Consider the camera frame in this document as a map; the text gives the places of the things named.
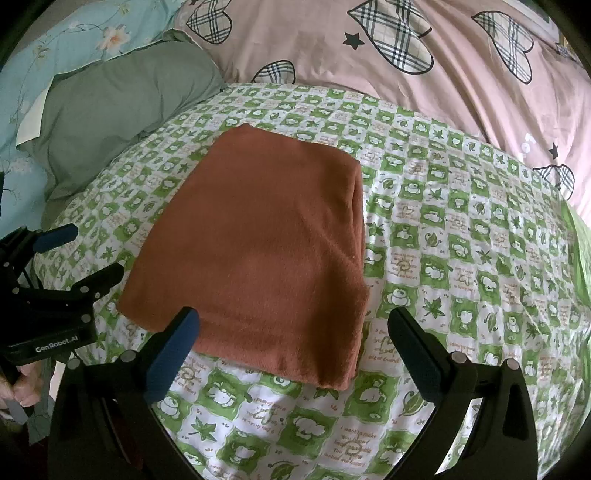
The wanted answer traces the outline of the person's left hand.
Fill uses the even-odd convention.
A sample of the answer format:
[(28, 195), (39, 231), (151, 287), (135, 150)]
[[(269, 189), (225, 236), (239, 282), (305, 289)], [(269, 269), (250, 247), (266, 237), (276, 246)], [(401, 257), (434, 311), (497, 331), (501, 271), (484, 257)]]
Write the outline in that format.
[(1, 409), (8, 410), (7, 400), (15, 400), (22, 407), (36, 405), (42, 396), (43, 362), (34, 362), (18, 367), (20, 376), (11, 384), (4, 375), (0, 376)]

